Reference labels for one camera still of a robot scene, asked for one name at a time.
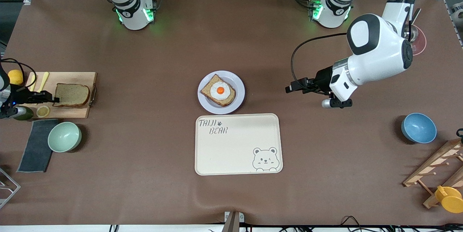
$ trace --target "bowl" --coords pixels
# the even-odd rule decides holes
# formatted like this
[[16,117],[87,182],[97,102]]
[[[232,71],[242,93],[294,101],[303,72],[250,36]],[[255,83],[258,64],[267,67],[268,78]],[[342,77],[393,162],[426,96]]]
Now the bowl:
[[402,133],[415,143],[430,143],[437,135],[433,120],[422,113],[410,113],[402,122]]
[[81,142],[82,132],[70,122],[60,123],[48,134],[48,146],[52,151],[66,152],[76,148]]

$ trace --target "bread slice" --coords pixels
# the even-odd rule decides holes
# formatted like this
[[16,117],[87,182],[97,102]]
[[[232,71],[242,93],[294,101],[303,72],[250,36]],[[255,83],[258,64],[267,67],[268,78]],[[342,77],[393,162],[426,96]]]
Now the bread slice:
[[53,103],[54,107],[82,107],[88,102],[90,89],[86,85],[56,84],[55,97],[59,103]]
[[[226,83],[228,85],[228,87],[230,87],[230,96],[227,99],[225,99],[225,100],[217,100],[217,99],[214,99],[211,96],[211,87],[216,82],[224,82],[224,83]],[[236,95],[235,90],[227,82],[225,82],[220,77],[218,77],[218,75],[216,75],[216,74],[207,83],[207,85],[205,85],[205,87],[203,89],[201,89],[201,93],[203,95],[205,95],[207,98],[209,98],[211,101],[213,101],[214,103],[220,105],[221,107],[225,107],[225,106],[231,104],[233,102],[233,100],[235,100],[235,95]]]

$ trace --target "egg white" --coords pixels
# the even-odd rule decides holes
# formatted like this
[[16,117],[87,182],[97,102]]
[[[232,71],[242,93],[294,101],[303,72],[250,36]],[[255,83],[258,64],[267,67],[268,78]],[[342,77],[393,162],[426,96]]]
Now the egg white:
[[[217,88],[219,87],[223,87],[225,92],[223,94],[219,94],[217,92]],[[214,99],[217,99],[217,100],[225,100],[227,99],[229,96],[230,96],[230,87],[224,83],[224,82],[216,82],[215,84],[212,85],[211,89],[210,89],[210,92],[211,92],[211,96],[214,98]]]

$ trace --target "plate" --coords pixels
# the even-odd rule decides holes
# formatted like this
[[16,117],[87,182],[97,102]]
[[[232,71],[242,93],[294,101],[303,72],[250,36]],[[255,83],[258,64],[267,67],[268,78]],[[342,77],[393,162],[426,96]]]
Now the plate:
[[[217,105],[205,95],[201,93],[201,89],[203,89],[207,83],[212,79],[212,77],[217,74],[222,80],[227,82],[236,92],[235,99],[233,102],[225,107],[221,107]],[[238,107],[243,103],[245,99],[245,85],[241,81],[241,79],[232,72],[228,71],[215,71],[208,75],[206,75],[203,80],[201,80],[200,85],[198,86],[198,100],[202,107],[210,113],[214,114],[228,114],[234,112]]]

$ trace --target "dark gray cloth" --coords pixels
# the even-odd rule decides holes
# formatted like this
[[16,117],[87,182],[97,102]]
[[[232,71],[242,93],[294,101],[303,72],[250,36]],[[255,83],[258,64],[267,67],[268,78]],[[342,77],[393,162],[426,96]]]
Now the dark gray cloth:
[[45,172],[52,150],[48,147],[48,134],[58,125],[57,119],[33,121],[30,136],[16,172]]

